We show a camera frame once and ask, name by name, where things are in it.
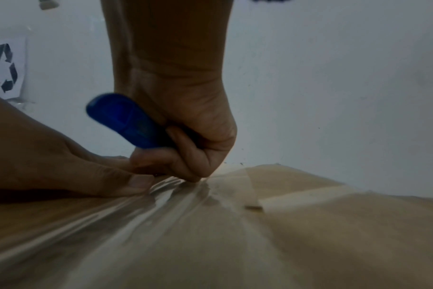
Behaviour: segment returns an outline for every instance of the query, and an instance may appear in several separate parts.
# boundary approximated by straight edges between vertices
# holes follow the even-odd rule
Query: paper sign
[[[20,96],[26,73],[26,37],[0,40],[0,97]]]

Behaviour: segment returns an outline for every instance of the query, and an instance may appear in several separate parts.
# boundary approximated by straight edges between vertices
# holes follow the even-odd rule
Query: blue cutter
[[[124,95],[107,93],[96,97],[87,105],[87,114],[136,147],[153,149],[174,146],[164,128]]]

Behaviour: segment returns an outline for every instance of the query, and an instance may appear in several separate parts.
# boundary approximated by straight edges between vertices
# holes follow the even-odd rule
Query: recycling symbol
[[[0,83],[0,89],[2,89],[4,93],[6,93],[7,91],[13,89],[13,86],[15,85],[18,79],[18,73],[17,73],[17,69],[15,68],[15,63],[12,62],[13,53],[8,43],[0,45],[0,61],[2,55],[6,56],[5,62],[10,63],[9,71],[10,71],[11,79],[10,80],[6,79],[2,84]]]

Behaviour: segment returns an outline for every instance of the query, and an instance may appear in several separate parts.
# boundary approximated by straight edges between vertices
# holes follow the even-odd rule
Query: wall
[[[112,87],[98,1],[0,0],[1,34],[26,28],[25,111],[96,153],[129,155],[84,113]],[[236,0],[224,82],[239,125],[227,162],[433,196],[433,0]]]

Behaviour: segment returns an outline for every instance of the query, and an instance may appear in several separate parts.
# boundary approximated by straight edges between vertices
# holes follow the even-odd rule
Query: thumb
[[[152,175],[137,175],[80,158],[63,164],[62,168],[59,178],[63,189],[101,197],[148,193],[155,179]]]

